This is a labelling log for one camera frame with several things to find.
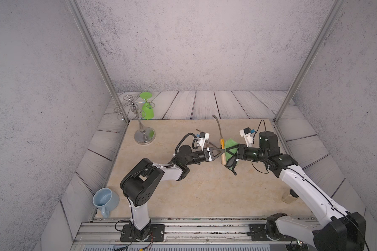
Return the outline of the green fluffy rag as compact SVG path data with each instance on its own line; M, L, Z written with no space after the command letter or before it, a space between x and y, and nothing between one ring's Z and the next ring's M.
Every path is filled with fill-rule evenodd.
M230 147L230 146L234 146L234 145L238 145L238 143L236 141L234 141L233 139L229 139L225 142L225 149ZM226 153L226 160L229 160L234 155L235 154L227 154Z

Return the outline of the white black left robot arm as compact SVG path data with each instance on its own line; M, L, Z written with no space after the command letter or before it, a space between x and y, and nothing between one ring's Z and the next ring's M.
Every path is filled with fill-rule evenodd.
M142 159L120 183L120 188L129 202L132 213L130 225L134 230L139 232L149 229L147 202L160 182L181 181L190 172L189 165L212 162L224 153L224 149L215 147L192 151L189 145L183 145L176 148L172 160L167 164L157 164L148 158Z

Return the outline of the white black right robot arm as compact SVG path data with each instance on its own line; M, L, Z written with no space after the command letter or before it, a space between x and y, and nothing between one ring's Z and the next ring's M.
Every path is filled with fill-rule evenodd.
M319 188L288 154L280 151L278 137L265 131L258 135L259 147L253 147L255 132L246 128L240 132L245 144L226 144L227 168L234 169L238 160L261 162L267 173L273 173L290 187L289 195L298 197L309 207L319 226L295 219L286 213L267 218L266 236L278 241L284 236L303 241L318 251L364 251L366 220L359 213L351 213Z

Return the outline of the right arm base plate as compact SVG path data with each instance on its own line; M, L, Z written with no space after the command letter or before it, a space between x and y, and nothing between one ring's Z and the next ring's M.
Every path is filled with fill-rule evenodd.
M291 242L295 238L279 234L278 237L271 237L267 234L266 224L249 224L249 231L246 233L252 241L273 241L273 242Z

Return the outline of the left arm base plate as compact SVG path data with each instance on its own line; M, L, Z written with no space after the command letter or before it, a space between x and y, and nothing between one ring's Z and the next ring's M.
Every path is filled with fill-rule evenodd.
M121 242L163 242L165 234L164 224L149 223L142 230L136 229L132 224L126 224L121 230Z

